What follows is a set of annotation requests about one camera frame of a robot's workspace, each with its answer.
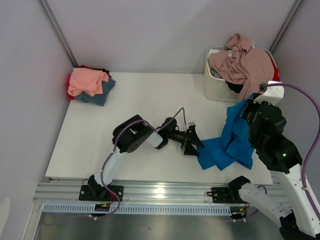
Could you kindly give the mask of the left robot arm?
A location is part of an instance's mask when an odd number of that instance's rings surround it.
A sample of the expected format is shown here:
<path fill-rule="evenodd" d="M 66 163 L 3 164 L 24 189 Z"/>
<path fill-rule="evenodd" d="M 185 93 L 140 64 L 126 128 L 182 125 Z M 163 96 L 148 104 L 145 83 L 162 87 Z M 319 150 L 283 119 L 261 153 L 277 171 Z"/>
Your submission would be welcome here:
<path fill-rule="evenodd" d="M 174 117 L 168 117 L 161 126 L 153 128 L 140 115 L 134 115 L 114 129 L 113 149 L 110 155 L 101 169 L 89 177 L 86 189 L 80 191 L 80 196 L 88 194 L 94 201 L 105 199 L 113 191 L 107 187 L 111 184 L 125 156 L 136 151 L 144 143 L 160 150 L 169 141 L 174 141 L 180 144 L 185 156 L 198 157 L 200 153 L 196 148 L 205 146 L 199 139 L 195 127 L 194 123 L 190 123 L 187 130 L 180 131 L 177 120 Z"/>

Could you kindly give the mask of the blue t shirt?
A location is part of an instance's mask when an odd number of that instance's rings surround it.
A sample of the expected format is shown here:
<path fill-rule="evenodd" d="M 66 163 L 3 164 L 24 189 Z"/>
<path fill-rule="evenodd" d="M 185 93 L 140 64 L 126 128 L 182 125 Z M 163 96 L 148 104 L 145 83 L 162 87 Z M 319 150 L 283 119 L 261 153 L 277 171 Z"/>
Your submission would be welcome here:
<path fill-rule="evenodd" d="M 221 136 L 205 139 L 204 147 L 198 147 L 198 163 L 203 170 L 216 166 L 220 171 L 233 163 L 251 169 L 253 167 L 254 148 L 249 142 L 249 129 L 246 120 L 241 117 L 247 100 L 244 99 L 226 110 L 226 121 Z"/>

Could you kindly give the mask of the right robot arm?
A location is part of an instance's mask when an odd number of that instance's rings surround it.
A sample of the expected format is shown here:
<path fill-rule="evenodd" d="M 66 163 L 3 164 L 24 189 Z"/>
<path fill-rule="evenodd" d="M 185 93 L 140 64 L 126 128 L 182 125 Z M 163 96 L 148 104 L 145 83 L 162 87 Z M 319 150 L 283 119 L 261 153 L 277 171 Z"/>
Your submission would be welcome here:
<path fill-rule="evenodd" d="M 279 228 L 285 240 L 318 240 L 319 203 L 303 181 L 303 160 L 297 147 L 282 132 L 287 123 L 279 107 L 248 99 L 241 117 L 248 125 L 248 139 L 258 158 L 280 183 L 289 206 L 282 206 L 261 189 L 240 176 L 228 183 L 228 198 L 256 207 Z"/>

